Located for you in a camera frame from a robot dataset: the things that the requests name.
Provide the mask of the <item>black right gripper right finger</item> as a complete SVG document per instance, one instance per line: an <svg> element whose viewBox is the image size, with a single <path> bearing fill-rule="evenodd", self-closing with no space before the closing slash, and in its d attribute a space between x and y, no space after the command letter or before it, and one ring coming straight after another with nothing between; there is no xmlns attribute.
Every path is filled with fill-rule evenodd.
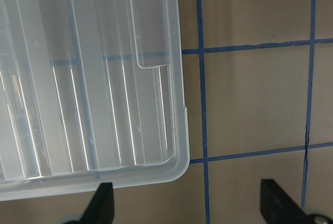
<svg viewBox="0 0 333 224"><path fill-rule="evenodd" d="M312 217L273 179L261 180L261 215L266 223L312 223Z"/></svg>

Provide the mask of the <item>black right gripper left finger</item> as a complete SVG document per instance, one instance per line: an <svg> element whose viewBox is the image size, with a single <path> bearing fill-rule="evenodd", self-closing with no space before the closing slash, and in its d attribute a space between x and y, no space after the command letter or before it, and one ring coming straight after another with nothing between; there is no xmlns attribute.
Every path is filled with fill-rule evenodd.
<svg viewBox="0 0 333 224"><path fill-rule="evenodd" d="M79 223L113 223L114 196L111 182L101 183L84 211Z"/></svg>

